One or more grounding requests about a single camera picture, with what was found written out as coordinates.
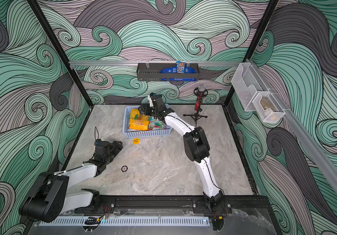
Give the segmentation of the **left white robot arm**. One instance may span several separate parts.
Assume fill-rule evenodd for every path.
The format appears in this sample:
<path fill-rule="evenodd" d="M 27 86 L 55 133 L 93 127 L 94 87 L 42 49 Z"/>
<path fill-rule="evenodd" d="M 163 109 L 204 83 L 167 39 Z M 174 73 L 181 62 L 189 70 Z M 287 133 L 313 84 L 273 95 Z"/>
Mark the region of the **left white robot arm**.
<path fill-rule="evenodd" d="M 95 140 L 95 152 L 81 166 L 59 172 L 40 173 L 19 207 L 19 215 L 33 221 L 52 222 L 60 214 L 84 208 L 92 213 L 101 209 L 100 194 L 91 189 L 71 189 L 101 175 L 123 149 L 122 142 Z"/>

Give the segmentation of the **teal Fox's candy bag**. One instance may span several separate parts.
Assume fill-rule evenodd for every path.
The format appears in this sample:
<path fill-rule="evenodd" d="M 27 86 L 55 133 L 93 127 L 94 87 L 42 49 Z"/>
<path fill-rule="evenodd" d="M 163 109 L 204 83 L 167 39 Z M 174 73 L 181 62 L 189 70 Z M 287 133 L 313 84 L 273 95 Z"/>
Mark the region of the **teal Fox's candy bag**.
<path fill-rule="evenodd" d="M 165 130 L 166 124 L 163 121 L 160 121 L 153 116 L 149 117 L 148 131 L 153 130 Z"/>

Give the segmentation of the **yellow candy bag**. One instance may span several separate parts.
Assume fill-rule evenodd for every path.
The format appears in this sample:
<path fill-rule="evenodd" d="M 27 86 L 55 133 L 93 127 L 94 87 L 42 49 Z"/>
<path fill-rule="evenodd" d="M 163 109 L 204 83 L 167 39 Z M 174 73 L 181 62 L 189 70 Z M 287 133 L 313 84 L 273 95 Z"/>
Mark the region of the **yellow candy bag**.
<path fill-rule="evenodd" d="M 138 109 L 132 109 L 130 112 L 129 129 L 137 131 L 147 131 L 150 117 L 142 115 Z"/>

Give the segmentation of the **light blue perforated plastic basket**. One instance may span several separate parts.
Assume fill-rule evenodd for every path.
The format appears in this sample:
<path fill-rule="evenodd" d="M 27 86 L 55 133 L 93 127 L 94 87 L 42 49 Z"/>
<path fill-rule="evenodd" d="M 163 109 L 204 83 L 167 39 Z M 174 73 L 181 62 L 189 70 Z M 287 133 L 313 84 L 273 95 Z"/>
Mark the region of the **light blue perforated plastic basket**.
<path fill-rule="evenodd" d="M 130 131 L 129 130 L 129 118 L 132 109 L 137 109 L 139 106 L 126 106 L 124 110 L 123 117 L 123 128 L 122 132 L 128 139 L 133 138 L 145 138 L 145 137 L 159 137 L 159 136 L 168 136 L 172 131 L 172 127 L 166 126 L 163 130 L 148 130 L 148 131 Z"/>

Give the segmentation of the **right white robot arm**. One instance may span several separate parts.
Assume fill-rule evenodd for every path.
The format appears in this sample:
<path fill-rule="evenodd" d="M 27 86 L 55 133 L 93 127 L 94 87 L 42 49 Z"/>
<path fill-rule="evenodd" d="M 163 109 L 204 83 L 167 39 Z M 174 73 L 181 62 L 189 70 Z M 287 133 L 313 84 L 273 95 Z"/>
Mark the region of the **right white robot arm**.
<path fill-rule="evenodd" d="M 166 106 L 162 95 L 151 93 L 149 103 L 142 104 L 139 111 L 153 116 L 172 127 L 183 137 L 186 156 L 194 162 L 203 185 L 205 206 L 209 212 L 218 212 L 224 208 L 224 191 L 218 186 L 210 162 L 210 145 L 202 127 L 195 127 L 180 118 L 176 112 Z"/>

